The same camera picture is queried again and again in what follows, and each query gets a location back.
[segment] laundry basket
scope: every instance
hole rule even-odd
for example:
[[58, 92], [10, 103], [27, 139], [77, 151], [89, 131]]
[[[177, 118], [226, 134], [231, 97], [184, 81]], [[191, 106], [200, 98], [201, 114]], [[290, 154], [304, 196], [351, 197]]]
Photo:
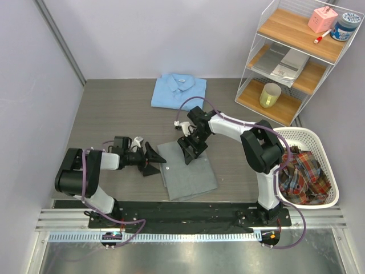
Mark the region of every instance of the laundry basket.
[[[276, 131], [282, 137], [284, 137], [289, 146], [297, 146], [301, 150], [311, 151], [316, 160], [321, 165], [323, 172], [327, 175], [332, 186], [330, 193], [328, 194], [328, 198], [326, 199], [324, 204], [321, 205], [295, 204], [295, 206], [297, 208], [303, 208], [303, 209], [321, 209], [334, 206], [337, 203], [339, 197], [338, 187], [336, 184], [336, 180], [333, 176], [329, 160], [325, 153], [325, 149], [323, 148], [321, 140], [319, 140], [318, 136], [314, 132], [302, 127], [278, 127], [275, 128], [274, 131]], [[281, 195], [279, 188], [278, 188], [278, 193], [281, 199], [283, 199], [288, 203], [291, 203]]]

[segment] clothes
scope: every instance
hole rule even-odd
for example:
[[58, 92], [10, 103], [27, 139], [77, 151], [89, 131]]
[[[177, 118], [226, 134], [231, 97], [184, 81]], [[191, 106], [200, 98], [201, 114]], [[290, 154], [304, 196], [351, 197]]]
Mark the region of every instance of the clothes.
[[[167, 74], [158, 78], [153, 91], [151, 107], [179, 109], [181, 104], [193, 96], [205, 97], [206, 80], [191, 75]], [[183, 110], [203, 108], [203, 100], [192, 99], [183, 106]]]
[[[312, 152], [290, 148], [290, 163], [279, 172], [279, 189], [294, 204], [323, 204], [331, 189], [331, 183], [322, 171]], [[282, 157], [287, 159], [287, 152]]]
[[160, 170], [171, 201], [192, 199], [218, 187], [205, 152], [186, 165], [183, 151], [176, 141], [159, 144], [157, 149], [160, 156], [167, 161], [160, 164]]

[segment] plaid shirt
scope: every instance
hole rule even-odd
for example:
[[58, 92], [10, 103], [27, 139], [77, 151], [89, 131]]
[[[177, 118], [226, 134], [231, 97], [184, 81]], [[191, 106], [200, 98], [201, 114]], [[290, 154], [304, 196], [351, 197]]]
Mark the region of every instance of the plaid shirt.
[[[279, 172], [279, 189], [294, 204], [323, 204], [331, 184], [312, 152], [290, 148], [290, 163]], [[287, 152], [282, 157], [287, 159]]]

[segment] pink tissue box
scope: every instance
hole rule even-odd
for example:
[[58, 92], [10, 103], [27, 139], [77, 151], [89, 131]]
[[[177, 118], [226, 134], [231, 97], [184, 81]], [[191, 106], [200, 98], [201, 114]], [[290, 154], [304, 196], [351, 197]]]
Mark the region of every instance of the pink tissue box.
[[320, 7], [314, 10], [312, 17], [309, 19], [308, 26], [315, 32], [321, 33], [329, 30], [332, 23], [336, 20], [338, 14], [330, 7]]

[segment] gray wooden tabletop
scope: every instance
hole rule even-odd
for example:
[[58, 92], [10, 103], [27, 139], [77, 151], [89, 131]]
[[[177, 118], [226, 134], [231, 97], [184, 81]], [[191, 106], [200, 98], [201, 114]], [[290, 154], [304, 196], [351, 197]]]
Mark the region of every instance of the gray wooden tabletop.
[[[181, 136], [173, 126], [176, 110], [151, 107], [155, 79], [88, 80], [68, 147], [101, 148], [114, 136], [142, 136], [154, 149]], [[208, 79], [206, 97], [226, 115], [248, 122], [263, 117], [234, 102], [239, 79]], [[210, 110], [204, 103], [204, 110]], [[188, 120], [182, 111], [180, 121]], [[273, 127], [280, 125], [270, 122]], [[206, 153], [218, 180], [217, 190], [192, 199], [200, 202], [255, 202], [258, 187], [242, 145], [222, 135], [211, 136]], [[143, 177], [136, 167], [101, 171], [100, 186], [118, 200], [169, 200], [160, 174]], [[69, 197], [55, 192], [53, 198]]]

